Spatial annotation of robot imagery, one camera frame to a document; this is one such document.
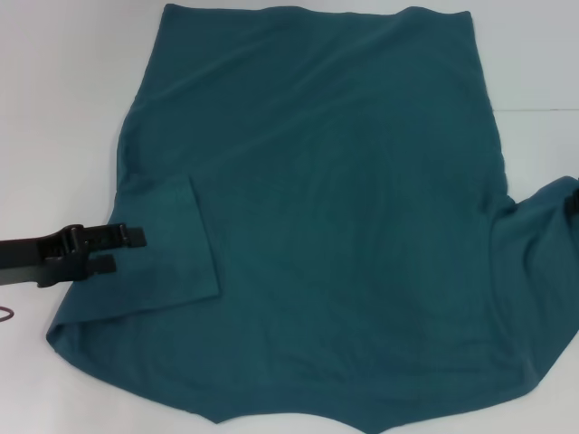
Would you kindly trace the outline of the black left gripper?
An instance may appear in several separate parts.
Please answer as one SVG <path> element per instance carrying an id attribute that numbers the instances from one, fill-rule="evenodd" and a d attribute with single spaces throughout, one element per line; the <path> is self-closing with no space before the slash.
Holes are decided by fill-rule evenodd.
<path id="1" fill-rule="evenodd" d="M 1 241 L 1 285 L 33 282 L 38 288 L 80 281 L 117 271 L 113 255 L 91 259 L 90 250 L 142 248 L 142 228 L 124 223 L 85 227 L 70 225 L 48 236 Z"/>

